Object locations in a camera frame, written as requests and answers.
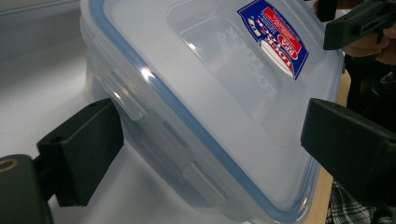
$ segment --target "brand label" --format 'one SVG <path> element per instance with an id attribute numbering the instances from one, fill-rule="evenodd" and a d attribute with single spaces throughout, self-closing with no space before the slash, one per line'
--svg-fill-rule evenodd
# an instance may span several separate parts
<path id="1" fill-rule="evenodd" d="M 285 18 L 264 0 L 256 0 L 238 13 L 262 50 L 283 72 L 297 79 L 308 51 Z"/>

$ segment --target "transparent plastic container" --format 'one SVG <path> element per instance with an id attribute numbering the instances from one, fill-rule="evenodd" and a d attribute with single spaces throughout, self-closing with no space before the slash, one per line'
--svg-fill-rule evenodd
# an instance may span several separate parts
<path id="1" fill-rule="evenodd" d="M 304 1 L 84 0 L 88 71 L 131 141 L 196 208 L 301 223 L 318 164 L 301 147 L 310 98 L 343 65 Z"/>

